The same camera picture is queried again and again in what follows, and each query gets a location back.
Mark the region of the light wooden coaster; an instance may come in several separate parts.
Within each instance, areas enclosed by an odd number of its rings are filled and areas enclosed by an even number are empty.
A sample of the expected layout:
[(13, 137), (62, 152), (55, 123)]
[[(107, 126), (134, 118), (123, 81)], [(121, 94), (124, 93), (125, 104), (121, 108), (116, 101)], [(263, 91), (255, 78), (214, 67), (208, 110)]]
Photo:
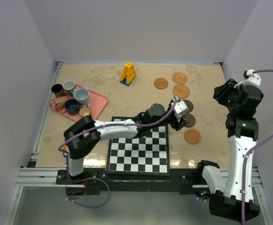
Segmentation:
[(154, 86), (158, 89), (165, 89), (168, 87), (168, 81), (165, 78), (159, 77), (154, 80)]
[(201, 134), (196, 129), (188, 129), (184, 133), (185, 140), (190, 144), (198, 144), (201, 141)]

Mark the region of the woven rattan coaster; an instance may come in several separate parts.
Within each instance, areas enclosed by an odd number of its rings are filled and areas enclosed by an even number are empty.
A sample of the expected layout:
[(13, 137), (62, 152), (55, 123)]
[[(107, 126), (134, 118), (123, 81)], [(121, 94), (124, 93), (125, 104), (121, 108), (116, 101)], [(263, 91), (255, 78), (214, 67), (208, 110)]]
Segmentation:
[(188, 77), (183, 72), (175, 72), (172, 75), (172, 80), (177, 84), (185, 84), (188, 81)]
[(186, 85), (178, 84), (173, 87), (172, 93), (178, 98), (187, 98), (190, 95), (190, 90)]

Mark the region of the dark wooden coaster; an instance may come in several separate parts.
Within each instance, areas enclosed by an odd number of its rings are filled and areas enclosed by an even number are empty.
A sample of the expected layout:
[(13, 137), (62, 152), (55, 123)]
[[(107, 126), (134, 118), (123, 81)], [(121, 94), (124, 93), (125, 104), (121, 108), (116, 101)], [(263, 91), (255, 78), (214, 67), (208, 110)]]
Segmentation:
[(186, 121), (184, 126), (187, 127), (187, 128), (193, 127), (195, 125), (195, 123), (196, 123), (196, 119), (191, 113), (185, 113), (184, 114), (184, 119)]
[(193, 103), (190, 100), (187, 100), (187, 99), (184, 99), (184, 102), (187, 105), (188, 112), (189, 113), (192, 112), (193, 108), (194, 108)]

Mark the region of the black white chessboard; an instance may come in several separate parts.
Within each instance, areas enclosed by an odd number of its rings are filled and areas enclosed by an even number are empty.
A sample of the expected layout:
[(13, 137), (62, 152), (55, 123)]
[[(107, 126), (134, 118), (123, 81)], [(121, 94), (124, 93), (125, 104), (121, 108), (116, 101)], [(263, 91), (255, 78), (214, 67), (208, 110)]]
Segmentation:
[(109, 140), (108, 174), (169, 176), (168, 126), (153, 128), (146, 136)]

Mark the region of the light blue cup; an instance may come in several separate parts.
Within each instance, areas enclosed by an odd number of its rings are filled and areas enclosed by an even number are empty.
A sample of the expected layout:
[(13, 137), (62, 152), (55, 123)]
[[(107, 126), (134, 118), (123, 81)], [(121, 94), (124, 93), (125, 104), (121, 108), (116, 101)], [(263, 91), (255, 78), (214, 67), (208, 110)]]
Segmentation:
[(74, 99), (81, 105), (88, 105), (90, 101), (90, 93), (86, 88), (78, 88), (74, 91)]

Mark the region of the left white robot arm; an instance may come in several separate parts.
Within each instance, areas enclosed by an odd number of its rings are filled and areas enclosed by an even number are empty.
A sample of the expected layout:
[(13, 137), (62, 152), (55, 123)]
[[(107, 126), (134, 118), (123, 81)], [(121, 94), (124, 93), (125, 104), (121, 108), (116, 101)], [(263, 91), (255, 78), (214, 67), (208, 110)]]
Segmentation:
[(168, 109), (161, 104), (153, 104), (145, 112), (123, 121), (98, 121), (91, 116), (85, 116), (64, 131), (65, 142), (68, 147), (66, 168), (67, 179), (73, 184), (83, 180), (83, 159), (100, 141), (117, 138), (141, 138), (151, 132), (153, 128), (170, 125), (179, 131), (185, 124), (183, 117), (189, 110), (187, 104), (173, 97)]

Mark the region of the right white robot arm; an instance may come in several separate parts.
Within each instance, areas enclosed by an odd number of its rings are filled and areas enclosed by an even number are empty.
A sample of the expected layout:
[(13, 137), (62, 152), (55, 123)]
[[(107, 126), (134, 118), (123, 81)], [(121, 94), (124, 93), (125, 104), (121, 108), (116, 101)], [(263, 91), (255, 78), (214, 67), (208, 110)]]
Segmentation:
[(259, 78), (241, 82), (229, 79), (214, 89), (213, 98), (229, 111), (225, 124), (230, 146), (228, 178), (223, 179), (217, 163), (207, 160), (201, 160), (193, 173), (198, 183), (208, 185), (210, 214), (241, 224), (260, 212), (260, 207), (254, 204), (251, 185), (251, 149), (257, 144), (259, 129), (254, 114), (263, 99), (260, 84)]

